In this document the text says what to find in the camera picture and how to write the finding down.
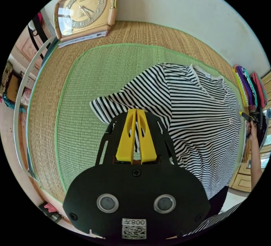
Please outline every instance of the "sticker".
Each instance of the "sticker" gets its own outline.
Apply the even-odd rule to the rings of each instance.
[[[122,238],[144,240],[147,238],[147,221],[145,219],[122,219]]]

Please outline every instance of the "gold clock frame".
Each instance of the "gold clock frame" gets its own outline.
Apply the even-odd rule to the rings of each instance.
[[[59,0],[57,2],[57,4],[55,5],[55,8],[54,8],[54,29],[55,29],[55,32],[56,32],[56,37],[61,42],[71,40],[71,39],[75,39],[75,38],[79,38],[79,37],[83,37],[83,36],[87,36],[89,34],[93,34],[93,33],[97,33],[97,32],[109,31],[111,26],[115,24],[116,15],[117,15],[117,0],[108,0],[107,3],[110,4],[110,9],[109,9],[107,24],[104,24],[104,25],[98,26],[98,27],[85,29],[84,31],[78,32],[76,34],[63,36],[61,34],[61,31],[60,31],[60,28],[59,28],[59,23],[58,23],[58,9],[59,9],[59,4],[62,1],[63,0]]]

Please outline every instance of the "yellow cloth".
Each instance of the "yellow cloth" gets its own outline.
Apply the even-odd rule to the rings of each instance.
[[[232,71],[234,73],[234,76],[236,78],[236,82],[237,82],[238,88],[239,88],[240,93],[241,93],[243,105],[244,105],[244,107],[247,107],[248,106],[248,99],[247,99],[247,96],[246,96],[246,92],[244,91],[243,84],[240,81],[238,73],[234,69],[232,69]]]

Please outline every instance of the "human arm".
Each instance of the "human arm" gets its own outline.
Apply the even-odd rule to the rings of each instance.
[[[253,190],[263,172],[261,169],[261,156],[259,143],[257,139],[257,128],[254,125],[253,121],[251,121],[250,124],[251,124],[251,134],[249,137],[251,143],[250,174],[251,174],[251,190]]]

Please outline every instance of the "green mat border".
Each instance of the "green mat border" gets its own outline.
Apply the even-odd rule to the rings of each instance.
[[[160,49],[166,49],[167,51],[169,52],[172,52],[172,53],[175,53],[175,54],[179,54],[181,56],[184,56],[184,57],[187,57],[187,58],[192,58],[196,61],[198,61],[199,63],[202,63],[204,64],[205,66],[207,66],[208,68],[212,69],[212,70],[215,70],[218,74],[220,74],[221,76],[223,76],[218,70],[216,70],[215,68],[211,67],[211,66],[208,66],[206,65],[205,63],[203,63],[202,61],[198,60],[198,59],[195,59],[193,57],[190,57],[184,53],[181,53],[181,52],[178,52],[178,51],[174,51],[174,50],[170,50],[170,49],[167,49],[167,48],[164,48],[164,47],[161,47],[161,46],[155,46],[155,45],[144,45],[144,44],[134,44],[134,43],[119,43],[119,44],[108,44],[108,45],[102,45],[102,46],[97,46],[97,47],[94,47],[94,48],[91,48],[87,51],[85,51],[84,53],[82,53],[73,63],[72,65],[72,68],[70,69],[70,72],[68,73],[68,76],[65,80],[65,83],[63,85],[63,88],[62,88],[62,91],[61,91],[61,94],[60,94],[60,99],[59,99],[59,102],[58,102],[58,107],[57,107],[57,112],[56,112],[56,121],[55,121],[55,131],[54,131],[54,143],[55,143],[55,151],[56,151],[56,162],[57,162],[57,167],[58,167],[58,172],[59,172],[59,176],[60,176],[60,180],[61,180],[61,183],[62,183],[62,186],[63,186],[63,189],[65,191],[65,193],[67,193],[67,188],[64,184],[64,181],[63,181],[63,177],[62,177],[62,173],[61,173],[61,169],[60,169],[60,163],[59,163],[59,156],[58,156],[58,143],[57,143],[57,130],[58,130],[58,119],[59,119],[59,113],[60,113],[60,108],[61,108],[61,103],[62,103],[62,99],[63,99],[63,96],[64,96],[64,92],[65,92],[65,89],[66,89],[66,86],[69,82],[69,79],[71,77],[71,74],[75,68],[75,65],[77,63],[77,61],[79,59],[81,59],[82,57],[84,57],[88,52],[92,51],[93,49],[100,49],[100,48],[106,48],[106,47],[111,47],[111,46],[144,46],[144,47],[147,47],[147,48],[160,48]],[[238,87],[233,84],[228,78],[226,78],[225,76],[223,76],[228,82],[230,82],[233,86],[235,86],[237,89]]]

